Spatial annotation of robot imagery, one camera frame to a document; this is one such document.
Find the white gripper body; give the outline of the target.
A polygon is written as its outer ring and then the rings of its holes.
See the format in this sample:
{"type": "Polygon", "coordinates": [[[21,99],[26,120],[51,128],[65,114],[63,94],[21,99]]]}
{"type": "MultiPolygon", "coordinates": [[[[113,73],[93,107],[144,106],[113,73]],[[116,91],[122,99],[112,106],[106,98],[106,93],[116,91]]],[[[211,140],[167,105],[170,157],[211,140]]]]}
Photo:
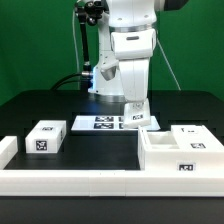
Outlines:
{"type": "Polygon", "coordinates": [[[147,98],[149,62],[156,46],[156,31],[113,32],[111,44],[118,60],[125,99],[144,102],[147,98]]]}

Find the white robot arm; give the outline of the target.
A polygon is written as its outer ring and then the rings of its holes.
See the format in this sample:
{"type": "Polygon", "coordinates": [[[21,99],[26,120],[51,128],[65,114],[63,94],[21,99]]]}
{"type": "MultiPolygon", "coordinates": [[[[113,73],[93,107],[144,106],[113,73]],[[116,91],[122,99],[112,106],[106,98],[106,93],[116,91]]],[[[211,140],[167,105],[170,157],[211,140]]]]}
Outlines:
{"type": "Polygon", "coordinates": [[[99,61],[92,93],[147,98],[149,61],[156,46],[156,13],[179,10],[189,0],[84,0],[87,21],[98,26],[99,61]]]}

